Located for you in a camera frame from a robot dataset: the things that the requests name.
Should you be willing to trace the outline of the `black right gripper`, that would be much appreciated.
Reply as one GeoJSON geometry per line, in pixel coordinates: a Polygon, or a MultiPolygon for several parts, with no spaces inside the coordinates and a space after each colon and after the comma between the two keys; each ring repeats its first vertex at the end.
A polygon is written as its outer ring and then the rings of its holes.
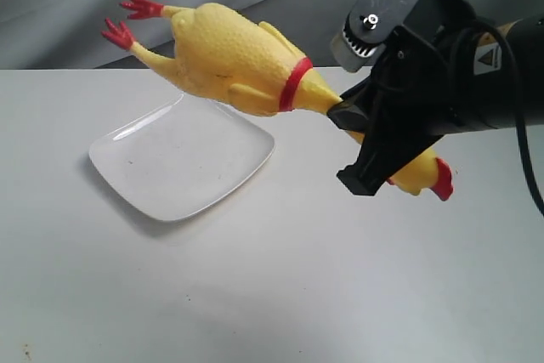
{"type": "Polygon", "coordinates": [[[442,136],[433,133],[480,128],[455,77],[474,19],[464,0],[357,0],[350,9],[331,52],[345,71],[371,71],[326,113],[360,137],[354,162],[337,171],[350,193],[374,196],[392,184],[445,194],[445,162],[434,153],[442,136]]]}

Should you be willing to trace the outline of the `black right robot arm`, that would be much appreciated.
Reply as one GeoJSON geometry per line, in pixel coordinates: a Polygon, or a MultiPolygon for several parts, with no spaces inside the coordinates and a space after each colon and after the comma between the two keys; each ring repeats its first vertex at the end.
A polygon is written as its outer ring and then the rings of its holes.
{"type": "Polygon", "coordinates": [[[357,0],[331,50],[370,75],[327,113],[363,133],[353,164],[337,174],[372,196],[447,134],[543,121],[543,18],[496,28],[465,0],[357,0]]]}

